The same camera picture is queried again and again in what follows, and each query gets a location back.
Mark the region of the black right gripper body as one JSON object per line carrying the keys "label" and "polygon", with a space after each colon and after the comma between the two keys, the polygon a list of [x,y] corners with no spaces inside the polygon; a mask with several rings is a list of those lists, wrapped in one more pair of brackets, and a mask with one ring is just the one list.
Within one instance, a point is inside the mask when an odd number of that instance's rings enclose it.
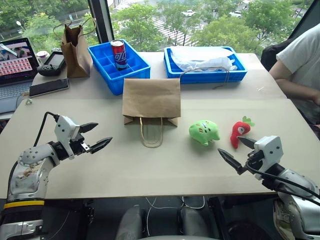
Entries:
{"label": "black right gripper body", "polygon": [[245,167],[248,171],[254,174],[256,171],[259,171],[260,168],[263,166],[263,158],[264,153],[262,150],[259,151],[252,151],[248,155],[248,159],[245,163]]}

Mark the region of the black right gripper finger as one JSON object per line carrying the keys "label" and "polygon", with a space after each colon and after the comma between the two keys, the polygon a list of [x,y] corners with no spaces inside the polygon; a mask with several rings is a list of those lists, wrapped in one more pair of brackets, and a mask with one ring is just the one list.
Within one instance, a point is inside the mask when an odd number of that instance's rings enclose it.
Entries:
{"label": "black right gripper finger", "polygon": [[255,149],[255,143],[256,141],[250,137],[247,136],[238,136],[237,139],[241,141],[244,145],[246,145],[248,148],[254,150]]}
{"label": "black right gripper finger", "polygon": [[238,175],[242,175],[248,169],[242,166],[230,153],[226,150],[218,148],[217,149],[220,156],[224,159],[226,163],[228,163],[232,168],[234,168]]}

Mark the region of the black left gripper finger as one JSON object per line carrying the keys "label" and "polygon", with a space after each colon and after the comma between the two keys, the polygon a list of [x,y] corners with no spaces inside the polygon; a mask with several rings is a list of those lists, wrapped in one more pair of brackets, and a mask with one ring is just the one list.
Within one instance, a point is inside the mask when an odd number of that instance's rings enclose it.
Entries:
{"label": "black left gripper finger", "polygon": [[94,129],[97,125],[98,125],[97,122],[89,122],[89,123],[82,124],[79,127],[79,133],[82,134],[82,133],[89,132],[92,129]]}
{"label": "black left gripper finger", "polygon": [[113,139],[113,137],[110,136],[110,137],[106,137],[106,138],[103,138],[103,139],[97,141],[96,144],[90,146],[89,152],[91,154],[94,154],[94,153],[100,151],[101,149],[105,148],[111,142],[112,139]]}

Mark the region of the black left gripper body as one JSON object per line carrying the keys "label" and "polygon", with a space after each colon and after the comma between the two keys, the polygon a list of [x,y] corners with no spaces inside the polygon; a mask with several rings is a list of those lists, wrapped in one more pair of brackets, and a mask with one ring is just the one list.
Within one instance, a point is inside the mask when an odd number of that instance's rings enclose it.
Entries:
{"label": "black left gripper body", "polygon": [[90,147],[86,143],[84,143],[84,140],[84,136],[82,135],[82,133],[79,133],[78,130],[75,137],[73,137],[69,141],[69,146],[71,147],[71,150],[74,153],[74,155],[81,155],[90,151]]}

